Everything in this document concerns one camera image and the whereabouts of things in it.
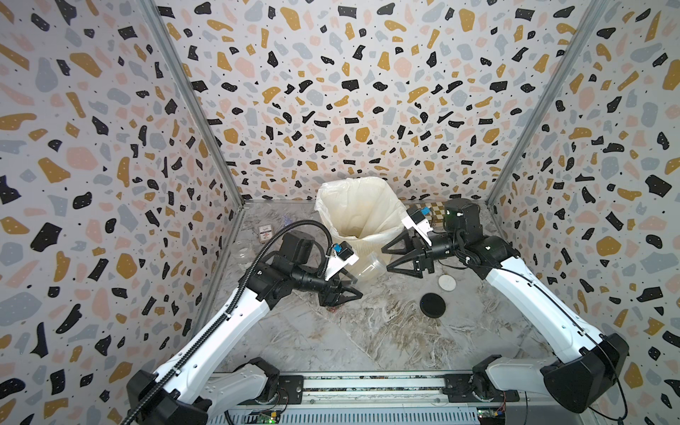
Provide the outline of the white round jar lid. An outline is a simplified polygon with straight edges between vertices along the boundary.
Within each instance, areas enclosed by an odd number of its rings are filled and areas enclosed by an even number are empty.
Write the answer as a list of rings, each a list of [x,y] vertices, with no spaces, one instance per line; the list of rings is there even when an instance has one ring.
[[[454,291],[457,288],[457,282],[454,277],[449,274],[442,274],[437,279],[439,288],[443,291]]]

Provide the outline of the black round jar lid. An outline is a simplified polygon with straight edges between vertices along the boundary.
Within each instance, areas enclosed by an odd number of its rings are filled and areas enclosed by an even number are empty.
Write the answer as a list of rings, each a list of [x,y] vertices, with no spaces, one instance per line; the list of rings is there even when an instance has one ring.
[[[446,312],[446,303],[438,294],[426,293],[419,301],[419,308],[426,317],[438,319]]]

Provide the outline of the clear labelled plastic jar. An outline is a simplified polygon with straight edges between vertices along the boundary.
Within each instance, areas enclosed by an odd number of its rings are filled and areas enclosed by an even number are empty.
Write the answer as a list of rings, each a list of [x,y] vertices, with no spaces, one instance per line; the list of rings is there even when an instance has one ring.
[[[230,259],[242,270],[246,270],[256,257],[253,244],[249,241],[235,241],[231,246]]]

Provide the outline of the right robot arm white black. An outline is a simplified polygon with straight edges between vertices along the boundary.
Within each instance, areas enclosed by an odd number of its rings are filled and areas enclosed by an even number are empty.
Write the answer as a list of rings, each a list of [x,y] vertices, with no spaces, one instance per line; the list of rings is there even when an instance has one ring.
[[[582,414],[609,389],[622,385],[627,342],[617,333],[605,335],[572,312],[509,242],[485,235],[479,205],[465,198],[447,201],[440,233],[433,231],[428,212],[414,206],[402,212],[403,231],[382,248],[395,258],[388,271],[421,278],[434,272],[436,261],[455,257],[504,294],[552,350],[545,359],[487,357],[474,366],[469,380],[476,398],[491,401],[502,391],[534,392]]]

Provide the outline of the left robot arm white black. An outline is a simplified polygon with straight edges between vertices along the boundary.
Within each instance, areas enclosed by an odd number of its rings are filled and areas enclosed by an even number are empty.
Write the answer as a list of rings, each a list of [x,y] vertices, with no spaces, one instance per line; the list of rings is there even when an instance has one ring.
[[[153,372],[139,371],[129,381],[130,409],[126,424],[207,424],[246,401],[267,404],[279,398],[280,371],[262,358],[217,377],[216,368],[245,334],[295,290],[313,292],[321,306],[335,307],[359,300],[346,266],[359,257],[347,242],[327,237],[321,262],[309,267],[317,247],[297,221],[269,240],[239,279],[225,305],[196,336]]]

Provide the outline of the wooden folding chess board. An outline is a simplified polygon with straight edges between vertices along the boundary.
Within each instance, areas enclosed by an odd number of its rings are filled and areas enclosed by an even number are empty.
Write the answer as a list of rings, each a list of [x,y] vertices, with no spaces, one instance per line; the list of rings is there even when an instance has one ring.
[[[433,228],[442,228],[446,217],[444,202],[416,203],[415,206],[421,210],[427,209],[429,211],[426,218]]]

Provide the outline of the cream ribbed trash bin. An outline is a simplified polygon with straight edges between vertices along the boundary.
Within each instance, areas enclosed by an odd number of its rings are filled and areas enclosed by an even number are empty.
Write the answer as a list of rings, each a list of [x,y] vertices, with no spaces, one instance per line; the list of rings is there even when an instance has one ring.
[[[380,262],[387,266],[391,262],[391,255],[382,253],[382,248],[395,237],[396,234],[392,233],[371,235],[364,238],[334,236],[333,240],[337,244],[341,244],[341,242],[350,244],[360,260],[368,260],[371,254],[375,254]]]

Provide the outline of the small playing card box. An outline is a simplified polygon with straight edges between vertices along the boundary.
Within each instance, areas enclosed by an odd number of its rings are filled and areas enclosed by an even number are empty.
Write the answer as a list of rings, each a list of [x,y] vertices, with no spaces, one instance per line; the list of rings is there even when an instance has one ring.
[[[261,244],[270,241],[274,236],[274,228],[271,224],[258,226],[258,239]]]

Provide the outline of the white plastic bin liner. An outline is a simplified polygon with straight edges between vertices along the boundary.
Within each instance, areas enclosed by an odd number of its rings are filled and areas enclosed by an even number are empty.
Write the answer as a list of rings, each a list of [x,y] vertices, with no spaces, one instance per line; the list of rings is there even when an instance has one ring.
[[[382,243],[403,229],[407,209],[391,186],[378,177],[325,182],[315,211],[333,237]]]

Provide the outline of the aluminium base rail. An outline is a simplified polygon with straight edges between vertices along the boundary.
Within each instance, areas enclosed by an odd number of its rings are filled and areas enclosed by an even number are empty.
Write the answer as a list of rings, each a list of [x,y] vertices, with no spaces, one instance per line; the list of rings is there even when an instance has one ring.
[[[245,402],[213,424],[597,424],[525,391],[480,400],[462,371],[292,372],[265,405]]]

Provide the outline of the aluminium corner post left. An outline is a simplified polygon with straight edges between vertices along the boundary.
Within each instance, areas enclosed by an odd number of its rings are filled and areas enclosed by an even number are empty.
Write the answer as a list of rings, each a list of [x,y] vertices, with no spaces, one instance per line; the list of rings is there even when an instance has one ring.
[[[206,143],[206,147],[211,154],[212,159],[214,160],[215,167],[219,171],[222,180],[226,184],[228,196],[236,205],[237,210],[243,209],[244,200],[238,193],[237,186],[232,179],[227,162],[223,157],[221,149],[216,142],[214,133],[210,129],[208,120],[205,117],[205,114],[195,95],[195,91],[192,88],[191,80],[185,74],[182,68],[182,62],[180,61],[180,57],[178,56],[175,46],[172,42],[172,37],[169,35],[164,22],[161,19],[157,5],[152,0],[140,0],[137,3],[141,9],[141,14],[143,14],[143,17],[149,25],[150,32],[152,33],[154,40],[157,42],[160,53],[163,55],[166,63],[168,64],[168,71],[175,79],[176,86],[182,95],[182,98],[185,100],[185,103],[187,104],[187,109]]]

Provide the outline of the aluminium corner post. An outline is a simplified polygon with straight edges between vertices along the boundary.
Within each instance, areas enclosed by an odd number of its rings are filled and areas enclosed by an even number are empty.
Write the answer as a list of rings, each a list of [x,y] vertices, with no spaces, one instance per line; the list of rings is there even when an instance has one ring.
[[[501,191],[510,179],[514,167],[521,161],[522,154],[531,143],[531,140],[550,105],[561,92],[561,86],[565,83],[570,74],[570,70],[582,53],[591,33],[595,30],[596,25],[606,9],[607,2],[605,0],[593,0],[586,8],[584,15],[579,22],[576,34],[572,37],[570,45],[567,47],[561,62],[558,64],[558,67],[556,67],[553,76],[546,85],[544,93],[541,95],[540,99],[538,99],[534,112],[529,115],[529,120],[523,128],[517,144],[508,155],[506,165],[502,169],[499,178],[494,183],[490,195],[487,200],[485,200],[485,205],[488,207],[492,207],[492,205],[499,200]]]
[[[212,159],[214,160],[215,167],[219,171],[222,180],[226,184],[228,196],[236,205],[237,210],[243,209],[244,200],[238,193],[237,186],[232,179],[227,162],[223,157],[221,149],[216,142],[214,133],[210,129],[208,120],[205,117],[205,114],[195,95],[195,91],[192,88],[191,80],[185,74],[182,68],[182,62],[180,61],[180,57],[178,56],[175,46],[172,42],[172,37],[169,35],[164,22],[161,19],[157,5],[152,0],[140,0],[137,3],[141,9],[141,14],[143,14],[143,17],[149,25],[150,32],[152,33],[154,40],[157,42],[160,53],[163,55],[166,63],[168,64],[168,71],[175,79],[176,86],[182,95],[182,98],[185,100],[185,103],[187,104],[187,109],[206,143],[206,147],[211,154]]]

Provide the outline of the aluminium corner post right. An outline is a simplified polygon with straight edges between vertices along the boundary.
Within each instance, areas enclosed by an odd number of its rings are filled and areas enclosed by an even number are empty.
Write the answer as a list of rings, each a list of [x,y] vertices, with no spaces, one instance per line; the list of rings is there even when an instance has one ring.
[[[506,165],[502,169],[499,178],[494,183],[490,195],[487,200],[485,200],[485,205],[488,207],[492,207],[492,205],[499,200],[501,191],[510,179],[514,167],[521,161],[522,154],[531,143],[531,140],[550,105],[561,92],[561,86],[565,83],[570,74],[570,70],[582,53],[591,33],[595,30],[596,25],[606,9],[607,2],[605,0],[593,0],[586,8],[584,15],[579,22],[576,34],[572,37],[570,45],[567,47],[561,62],[558,64],[558,67],[556,67],[553,76],[546,85],[544,93],[541,95],[540,99],[538,99],[534,112],[529,115],[529,120],[523,128],[517,144],[508,155]]]

